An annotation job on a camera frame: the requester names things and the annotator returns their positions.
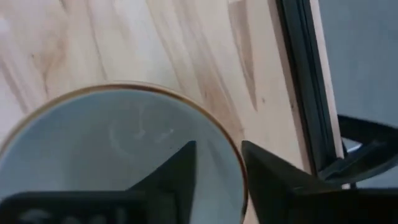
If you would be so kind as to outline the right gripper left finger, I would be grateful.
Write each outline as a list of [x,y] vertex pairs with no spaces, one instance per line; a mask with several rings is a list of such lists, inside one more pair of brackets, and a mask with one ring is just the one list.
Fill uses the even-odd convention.
[[158,213],[156,223],[190,223],[196,185],[197,143],[187,142],[147,177],[129,191],[144,192],[151,199],[150,208]]

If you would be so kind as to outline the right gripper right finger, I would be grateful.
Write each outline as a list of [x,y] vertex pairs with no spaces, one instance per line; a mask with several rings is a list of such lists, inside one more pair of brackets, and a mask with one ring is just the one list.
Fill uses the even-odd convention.
[[301,223],[292,210],[295,197],[330,188],[322,180],[250,141],[243,141],[241,150],[259,223]]

